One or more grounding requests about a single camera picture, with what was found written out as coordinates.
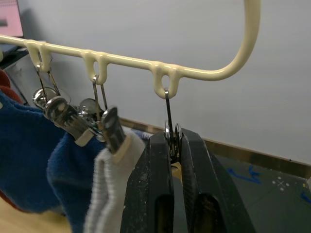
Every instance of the metal wire hook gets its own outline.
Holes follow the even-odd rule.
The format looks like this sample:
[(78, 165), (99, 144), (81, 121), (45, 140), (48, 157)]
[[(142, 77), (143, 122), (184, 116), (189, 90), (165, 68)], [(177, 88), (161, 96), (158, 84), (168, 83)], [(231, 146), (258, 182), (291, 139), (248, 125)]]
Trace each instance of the metal wire hook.
[[(100, 131), (103, 130), (103, 126), (101, 124), (101, 115), (100, 115), (100, 106), (98, 102), (98, 94), (97, 94), (97, 88), (96, 88), (96, 81), (97, 81), (98, 75), (95, 75), (92, 81), (93, 84), (93, 90), (94, 90), (94, 95), (95, 95), (95, 103), (96, 103), (96, 120), (97, 120), (97, 125), (98, 129)], [(102, 90), (102, 96), (104, 100), (104, 105), (105, 105), (105, 110), (107, 110), (107, 100), (106, 100), (106, 95), (105, 95), (105, 90), (104, 90), (104, 85), (101, 85), (101, 90)]]
[(169, 98), (169, 91), (167, 88), (164, 89), (165, 93), (165, 101), (166, 101), (166, 109), (167, 109), (167, 116), (168, 116), (168, 126), (166, 125), (165, 133), (166, 136), (169, 136), (170, 140), (170, 147), (171, 147), (171, 153), (172, 157), (175, 156), (175, 146), (174, 146), (174, 134), (173, 134), (173, 124), (172, 124), (172, 115), (171, 115), (171, 107), (170, 107), (170, 98)]
[(35, 66), (35, 71), (37, 72), (37, 75), (39, 77), (39, 80), (40, 80), (40, 83), (41, 83), (41, 87), (42, 87), (42, 90), (43, 90), (43, 95), (44, 95), (44, 98), (45, 98), (45, 101), (47, 102), (48, 101), (48, 96), (47, 96), (47, 91), (45, 89), (45, 86), (43, 84), (43, 81), (42, 81), (42, 77), (40, 75), (40, 68), (41, 68), (41, 65), (42, 64), (38, 64)]
[(58, 90), (58, 88), (57, 88), (57, 85), (56, 85), (56, 82), (55, 82), (55, 80), (54, 80), (54, 78), (53, 78), (52, 69), (51, 69), (51, 68), (50, 68), (50, 70), (48, 71), (48, 75), (49, 75), (49, 78), (50, 78), (51, 81), (52, 81), (52, 84), (53, 84), (53, 86), (54, 86), (54, 88), (55, 88), (55, 91), (56, 91), (57, 94), (60, 96), (60, 92), (59, 92), (59, 90)]

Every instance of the blue fabric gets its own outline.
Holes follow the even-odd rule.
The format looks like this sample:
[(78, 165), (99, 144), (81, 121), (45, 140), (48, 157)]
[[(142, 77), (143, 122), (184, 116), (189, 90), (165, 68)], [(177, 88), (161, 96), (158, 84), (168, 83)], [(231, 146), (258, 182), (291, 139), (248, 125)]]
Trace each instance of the blue fabric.
[(42, 111), (0, 91), (0, 190), (17, 207), (40, 213), (60, 205), (47, 177), (48, 159), (65, 131)]
[(94, 160), (105, 144), (92, 138), (85, 147), (66, 133), (52, 153), (47, 177), (59, 198), (73, 233), (82, 233), (91, 200)]
[(143, 141), (148, 141), (149, 138), (150, 138), (150, 133), (146, 133), (144, 131), (141, 131), (141, 130), (135, 130), (135, 129), (132, 129), (132, 131), (134, 133), (136, 133)]

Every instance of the white sock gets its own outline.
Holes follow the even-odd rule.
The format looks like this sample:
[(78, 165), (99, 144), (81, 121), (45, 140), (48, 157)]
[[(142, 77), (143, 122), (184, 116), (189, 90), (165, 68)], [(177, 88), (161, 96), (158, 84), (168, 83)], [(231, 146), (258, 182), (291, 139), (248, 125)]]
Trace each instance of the white sock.
[(120, 232), (127, 181), (144, 148), (134, 132), (127, 132), (115, 154), (106, 148), (96, 157), (84, 233)]

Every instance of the metal clip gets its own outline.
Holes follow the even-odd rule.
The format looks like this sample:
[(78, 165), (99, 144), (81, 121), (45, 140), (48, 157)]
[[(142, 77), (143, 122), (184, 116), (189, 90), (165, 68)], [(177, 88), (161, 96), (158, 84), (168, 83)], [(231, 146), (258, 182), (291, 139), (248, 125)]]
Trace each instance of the metal clip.
[(109, 107), (104, 112), (101, 124), (103, 126), (103, 136), (108, 143), (109, 150), (112, 153), (117, 152), (126, 137), (120, 123), (117, 107)]
[[(81, 101), (77, 110), (79, 117), (88, 124), (89, 129), (96, 135), (97, 140), (104, 142), (102, 131), (98, 128), (96, 101), (94, 99), (85, 99)], [(100, 107), (99, 110), (99, 115), (101, 116), (104, 111)]]
[(45, 85), (43, 84), (43, 78), (40, 75), (41, 66), (42, 66), (42, 64), (36, 65), (35, 71), (37, 72), (37, 75), (39, 77), (42, 88), (35, 91), (32, 99), (33, 99), (35, 106), (37, 106), (41, 110), (44, 110), (44, 107), (47, 104), (47, 102), (50, 99), (54, 98), (55, 96), (60, 96), (60, 92), (58, 90), (58, 87), (56, 85), (54, 77), (52, 76), (52, 70), (51, 69), (48, 71), (48, 75), (49, 75), (49, 79), (51, 79), (52, 84), (53, 84), (55, 89), (52, 89), (50, 87), (45, 87)]
[(61, 96), (48, 101), (44, 108), (44, 116), (71, 134), (80, 147), (85, 146), (93, 137), (93, 134), (88, 132), (86, 122), (78, 116), (77, 110)]

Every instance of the plastic hanger rod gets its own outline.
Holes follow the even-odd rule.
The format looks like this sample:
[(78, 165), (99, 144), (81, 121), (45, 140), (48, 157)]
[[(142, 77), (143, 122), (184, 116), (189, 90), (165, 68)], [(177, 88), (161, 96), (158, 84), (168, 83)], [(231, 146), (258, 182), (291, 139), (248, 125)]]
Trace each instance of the plastic hanger rod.
[[(178, 83), (182, 77), (204, 81), (217, 81), (229, 78), (243, 67), (253, 51), (258, 36), (260, 22), (260, 0), (244, 0), (244, 8), (245, 30), (242, 45), (233, 61), (229, 65), (218, 70), (194, 69), (175, 64), (148, 61), (133, 57), (109, 54), (106, 52), (84, 50), (49, 44), (44, 41), (27, 40), (4, 35), (0, 35), (0, 43), (26, 47), (29, 51), (33, 64), (36, 66), (42, 62), (41, 69), (45, 72), (50, 69), (51, 52), (82, 57), (86, 64), (87, 73), (91, 81), (94, 76), (97, 75), (93, 66), (94, 62), (97, 61), (99, 65), (99, 76), (96, 84), (99, 85), (105, 83), (107, 79), (107, 65), (110, 63), (150, 70), (154, 76), (154, 91), (163, 99), (165, 99), (165, 93), (162, 86), (162, 77), (167, 75), (170, 78), (169, 94), (170, 98), (172, 98), (177, 93)], [(0, 61), (2, 58), (2, 51), (0, 50)]]

